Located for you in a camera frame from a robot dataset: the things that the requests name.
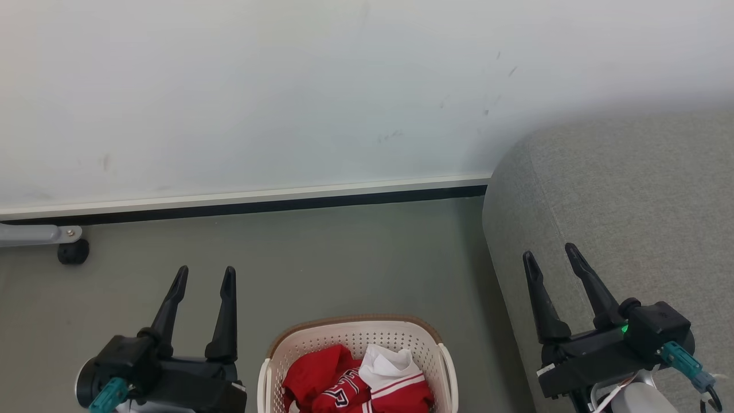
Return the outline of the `teal left gripper connector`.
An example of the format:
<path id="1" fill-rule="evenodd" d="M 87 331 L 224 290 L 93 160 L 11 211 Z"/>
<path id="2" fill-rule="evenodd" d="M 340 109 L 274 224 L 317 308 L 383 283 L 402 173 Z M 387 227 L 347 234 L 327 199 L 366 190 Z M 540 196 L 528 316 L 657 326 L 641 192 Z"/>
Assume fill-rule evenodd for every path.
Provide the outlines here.
<path id="1" fill-rule="evenodd" d="M 88 407 L 89 413 L 118 413 L 117 407 L 126 402 L 130 385 L 121 378 L 111 378 Z"/>

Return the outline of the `white and black baseboard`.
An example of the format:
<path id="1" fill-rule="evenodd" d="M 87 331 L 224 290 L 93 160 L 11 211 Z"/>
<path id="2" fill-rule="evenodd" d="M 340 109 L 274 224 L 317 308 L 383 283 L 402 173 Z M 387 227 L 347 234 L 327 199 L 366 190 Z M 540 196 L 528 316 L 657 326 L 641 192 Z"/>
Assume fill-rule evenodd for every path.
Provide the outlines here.
<path id="1" fill-rule="evenodd" d="M 0 223 L 99 225 L 349 205 L 470 198 L 485 193 L 490 174 L 440 176 L 353 185 L 304 186 L 55 206 L 0 208 Z"/>

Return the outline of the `red and white jersey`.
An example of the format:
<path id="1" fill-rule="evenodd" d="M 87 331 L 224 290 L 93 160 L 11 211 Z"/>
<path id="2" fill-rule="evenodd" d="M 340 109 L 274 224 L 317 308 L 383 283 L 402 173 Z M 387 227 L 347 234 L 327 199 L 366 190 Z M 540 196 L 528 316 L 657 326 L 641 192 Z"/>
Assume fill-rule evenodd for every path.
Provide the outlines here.
<path id="1" fill-rule="evenodd" d="M 302 356 L 282 384 L 286 413 L 430 413 L 435 399 L 411 350 L 344 345 Z"/>

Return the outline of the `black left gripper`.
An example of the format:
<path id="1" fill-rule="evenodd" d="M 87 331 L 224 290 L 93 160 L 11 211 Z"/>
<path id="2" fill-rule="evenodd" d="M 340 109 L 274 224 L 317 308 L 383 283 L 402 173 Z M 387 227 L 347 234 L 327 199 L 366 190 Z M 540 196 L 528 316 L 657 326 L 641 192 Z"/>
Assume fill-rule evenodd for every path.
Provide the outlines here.
<path id="1" fill-rule="evenodd" d="M 113 336 L 80 369 L 76 400 L 88 407 L 111 378 L 130 385 L 118 413 L 245 413 L 247 390 L 237 377 L 236 270 L 228 266 L 221 304 L 205 358 L 173 357 L 172 337 L 189 269 L 182 265 L 150 327 L 137 337 Z"/>

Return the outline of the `teal right gripper connector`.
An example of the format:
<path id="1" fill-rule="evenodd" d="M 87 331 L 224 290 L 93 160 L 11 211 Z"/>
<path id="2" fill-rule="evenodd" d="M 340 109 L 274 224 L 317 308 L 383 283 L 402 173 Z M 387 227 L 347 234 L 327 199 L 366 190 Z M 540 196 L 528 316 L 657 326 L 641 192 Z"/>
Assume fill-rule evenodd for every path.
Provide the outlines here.
<path id="1" fill-rule="evenodd" d="M 686 376 L 699 393 L 709 392 L 715 387 L 716 379 L 678 343 L 674 341 L 665 343 L 660 350 L 660 356 L 669 367 Z"/>

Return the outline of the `grey fabric sofa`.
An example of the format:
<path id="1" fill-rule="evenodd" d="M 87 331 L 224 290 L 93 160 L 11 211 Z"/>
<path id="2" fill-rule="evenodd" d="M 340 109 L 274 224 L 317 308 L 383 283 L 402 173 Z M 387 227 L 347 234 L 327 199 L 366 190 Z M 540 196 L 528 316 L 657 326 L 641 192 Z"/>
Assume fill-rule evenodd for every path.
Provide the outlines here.
<path id="1" fill-rule="evenodd" d="M 562 321 L 593 328 L 564 246 L 575 244 L 617 301 L 665 301 L 692 324 L 695 358 L 734 413 L 734 107 L 617 118 L 522 139 L 488 183 L 483 227 L 537 413 L 542 361 L 522 254 L 532 251 Z"/>

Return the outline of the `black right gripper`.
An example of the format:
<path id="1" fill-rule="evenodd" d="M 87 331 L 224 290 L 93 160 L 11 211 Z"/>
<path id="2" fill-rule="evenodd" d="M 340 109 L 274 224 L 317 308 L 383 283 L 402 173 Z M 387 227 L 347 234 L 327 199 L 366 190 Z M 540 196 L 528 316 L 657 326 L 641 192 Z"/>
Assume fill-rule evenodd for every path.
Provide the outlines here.
<path id="1" fill-rule="evenodd" d="M 670 341 L 687 351 L 695 350 L 690 321 L 664 301 L 642 305 L 627 298 L 619 306 L 597 272 L 573 243 L 565 244 L 572 271 L 582 281 L 594 311 L 596 330 L 571 335 L 561 321 L 544 285 L 544 277 L 532 251 L 522 254 L 530 306 L 545 369 L 539 384 L 545 398 L 569 396 L 580 411 L 591 402 L 596 384 L 621 379 L 659 364 L 668 368 L 660 356 Z"/>

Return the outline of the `black caster wheel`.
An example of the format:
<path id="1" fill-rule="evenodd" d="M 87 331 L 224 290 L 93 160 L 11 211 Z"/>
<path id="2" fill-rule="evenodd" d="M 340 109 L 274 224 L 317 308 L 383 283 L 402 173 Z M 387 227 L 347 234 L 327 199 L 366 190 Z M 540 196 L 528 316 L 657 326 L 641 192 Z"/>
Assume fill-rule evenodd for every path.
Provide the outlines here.
<path id="1" fill-rule="evenodd" d="M 73 243 L 59 245 L 57 259 L 63 265 L 81 265 L 87 260 L 89 252 L 89 242 L 79 239 Z"/>

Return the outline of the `white perforated laundry basket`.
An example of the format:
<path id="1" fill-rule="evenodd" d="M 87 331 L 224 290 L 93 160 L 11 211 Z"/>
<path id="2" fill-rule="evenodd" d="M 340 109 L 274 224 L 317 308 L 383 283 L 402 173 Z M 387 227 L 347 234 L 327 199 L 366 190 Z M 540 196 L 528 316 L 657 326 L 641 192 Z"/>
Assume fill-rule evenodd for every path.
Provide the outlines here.
<path id="1" fill-rule="evenodd" d="M 278 335 L 268 348 L 257 384 L 257 413 L 286 413 L 282 384 L 297 358 L 332 345 L 362 357 L 369 344 L 393 351 L 409 349 L 435 397 L 431 413 L 458 413 L 454 363 L 439 332 L 419 317 L 362 314 L 302 322 Z"/>

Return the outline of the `teal gripper connector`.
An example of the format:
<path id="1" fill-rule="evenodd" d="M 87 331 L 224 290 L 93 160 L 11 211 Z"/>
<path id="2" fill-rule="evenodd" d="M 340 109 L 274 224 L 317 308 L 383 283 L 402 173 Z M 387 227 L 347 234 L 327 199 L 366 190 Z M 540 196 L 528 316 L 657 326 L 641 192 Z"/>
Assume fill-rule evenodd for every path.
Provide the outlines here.
<path id="1" fill-rule="evenodd" d="M 699 393 L 709 392 L 715 387 L 716 379 L 678 343 L 674 341 L 665 343 L 660 350 L 660 356 L 669 367 L 686 376 Z"/>
<path id="2" fill-rule="evenodd" d="M 121 378 L 111 378 L 88 407 L 89 413 L 118 413 L 117 407 L 126 402 L 130 385 Z"/>

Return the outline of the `grey metal leg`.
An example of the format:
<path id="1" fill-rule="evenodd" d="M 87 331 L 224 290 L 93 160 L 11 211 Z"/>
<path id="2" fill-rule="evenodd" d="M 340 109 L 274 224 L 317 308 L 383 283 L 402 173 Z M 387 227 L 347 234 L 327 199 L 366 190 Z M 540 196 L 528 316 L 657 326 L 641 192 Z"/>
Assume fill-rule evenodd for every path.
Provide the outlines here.
<path id="1" fill-rule="evenodd" d="M 11 225 L 0 223 L 0 248 L 64 245 L 81 239 L 81 227 L 58 225 Z"/>

